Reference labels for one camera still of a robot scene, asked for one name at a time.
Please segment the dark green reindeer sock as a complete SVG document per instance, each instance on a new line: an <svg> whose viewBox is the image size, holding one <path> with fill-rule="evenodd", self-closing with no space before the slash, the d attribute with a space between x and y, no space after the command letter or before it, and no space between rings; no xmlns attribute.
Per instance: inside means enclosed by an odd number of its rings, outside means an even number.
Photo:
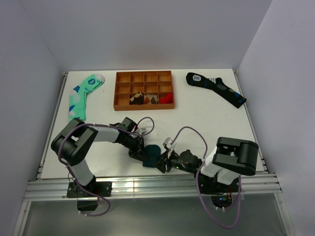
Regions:
<svg viewBox="0 0 315 236"><path fill-rule="evenodd" d="M148 161L143 162L142 166L146 168L154 168L160 160L161 149L158 145L147 145L145 152L149 158Z"/></svg>

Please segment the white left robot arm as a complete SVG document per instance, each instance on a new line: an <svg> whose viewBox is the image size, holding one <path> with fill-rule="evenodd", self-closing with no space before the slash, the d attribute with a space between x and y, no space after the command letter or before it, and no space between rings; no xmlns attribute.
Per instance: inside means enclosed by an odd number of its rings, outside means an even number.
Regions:
<svg viewBox="0 0 315 236"><path fill-rule="evenodd" d="M78 181L78 191L84 196L97 192L96 177L92 174L85 157L93 142L118 143L128 148L129 157L145 162L149 160L144 147L144 138L138 125L126 117L121 123L104 126L87 126L74 118L54 138L51 149L59 160L68 166Z"/></svg>

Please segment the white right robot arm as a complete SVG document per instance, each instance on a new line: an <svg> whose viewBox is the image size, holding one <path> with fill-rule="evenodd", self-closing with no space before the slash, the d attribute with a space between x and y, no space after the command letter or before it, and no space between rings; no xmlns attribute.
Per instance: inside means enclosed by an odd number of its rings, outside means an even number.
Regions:
<svg viewBox="0 0 315 236"><path fill-rule="evenodd" d="M255 142L227 137L219 137L213 151L205 160L193 155L190 150L177 154L175 144L167 138L163 146L166 151L159 160L153 162L153 167L162 173L172 168L213 179L213 186L217 191L225 191L234 179L240 175L254 176L258 158L259 145Z"/></svg>

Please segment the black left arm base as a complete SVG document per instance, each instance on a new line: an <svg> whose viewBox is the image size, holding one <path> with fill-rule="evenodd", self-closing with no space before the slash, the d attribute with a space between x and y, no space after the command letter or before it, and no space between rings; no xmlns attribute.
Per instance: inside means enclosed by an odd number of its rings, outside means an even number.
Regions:
<svg viewBox="0 0 315 236"><path fill-rule="evenodd" d="M110 181L104 181L104 182L98 182L98 181L92 181L87 186L83 186L80 188L77 183L71 182L68 185L68 190L66 197L69 199L78 199L77 200L77 209L79 211L83 212L90 212L96 210L99 203L99 197L97 200L80 200L80 198L88 198L88 197L94 197L94 195L91 195L88 192L91 192L95 195L102 196L102 197L110 197L111 196L111 190L112 190L112 182Z"/></svg>

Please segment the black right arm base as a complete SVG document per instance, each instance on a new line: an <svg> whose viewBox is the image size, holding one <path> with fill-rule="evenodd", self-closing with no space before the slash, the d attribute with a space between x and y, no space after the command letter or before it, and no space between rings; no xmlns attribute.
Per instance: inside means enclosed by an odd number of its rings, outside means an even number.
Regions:
<svg viewBox="0 0 315 236"><path fill-rule="evenodd" d="M239 180L236 178L230 185L217 182L216 177L200 175L198 186L201 194L211 195L212 204L219 208L232 205L232 193L238 193Z"/></svg>

